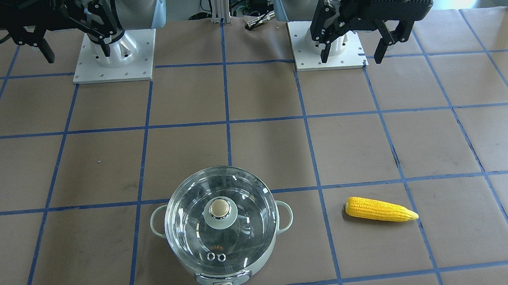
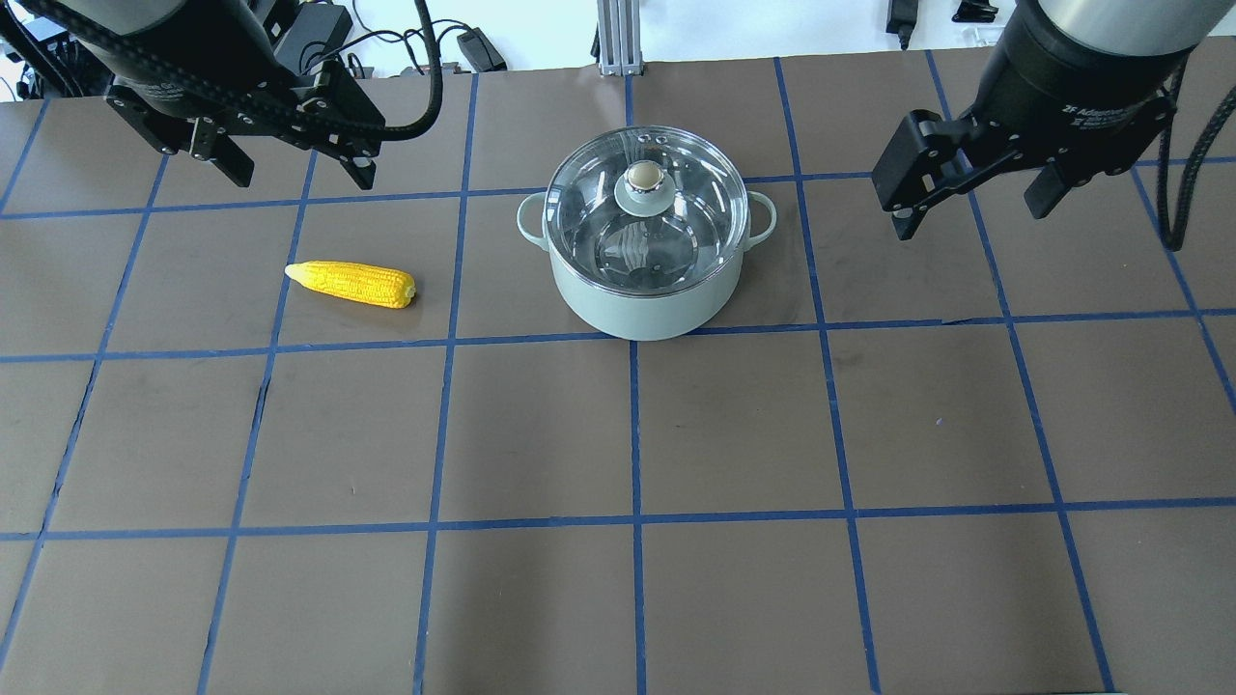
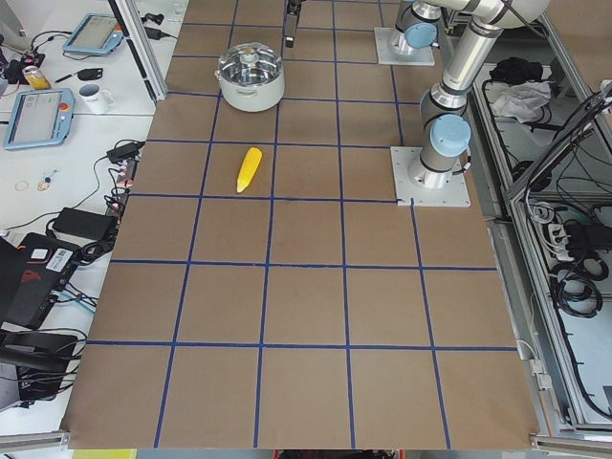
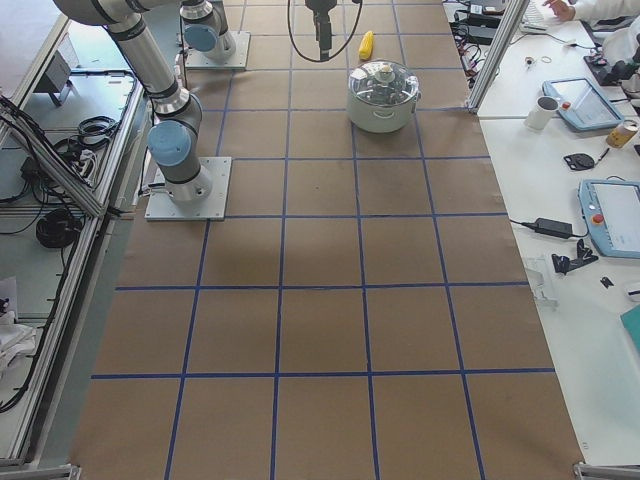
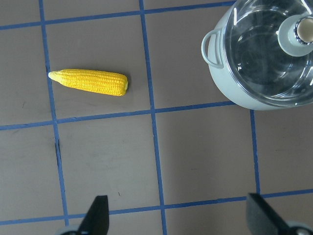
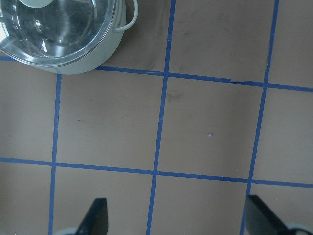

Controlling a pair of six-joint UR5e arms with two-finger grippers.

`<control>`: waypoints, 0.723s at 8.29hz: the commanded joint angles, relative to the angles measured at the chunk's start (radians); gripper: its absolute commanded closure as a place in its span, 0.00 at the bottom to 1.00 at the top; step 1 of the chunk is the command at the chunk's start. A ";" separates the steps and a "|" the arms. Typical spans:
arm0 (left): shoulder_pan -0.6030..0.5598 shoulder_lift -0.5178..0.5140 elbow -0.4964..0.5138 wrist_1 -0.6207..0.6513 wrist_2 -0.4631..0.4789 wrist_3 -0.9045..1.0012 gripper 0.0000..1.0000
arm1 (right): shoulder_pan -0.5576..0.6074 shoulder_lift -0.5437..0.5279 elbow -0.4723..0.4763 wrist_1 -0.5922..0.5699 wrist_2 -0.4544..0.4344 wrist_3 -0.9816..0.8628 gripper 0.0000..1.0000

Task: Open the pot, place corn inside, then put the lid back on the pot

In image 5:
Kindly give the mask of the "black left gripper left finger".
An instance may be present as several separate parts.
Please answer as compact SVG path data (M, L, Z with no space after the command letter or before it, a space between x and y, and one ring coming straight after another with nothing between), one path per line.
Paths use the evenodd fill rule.
M77 233L79 235L106 235L108 230L108 197L106 195L96 196Z

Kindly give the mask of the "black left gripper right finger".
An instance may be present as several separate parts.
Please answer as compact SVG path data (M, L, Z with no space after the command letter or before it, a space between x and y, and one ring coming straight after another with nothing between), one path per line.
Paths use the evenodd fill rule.
M291 227L260 194L246 196L246 223L252 235L287 235Z

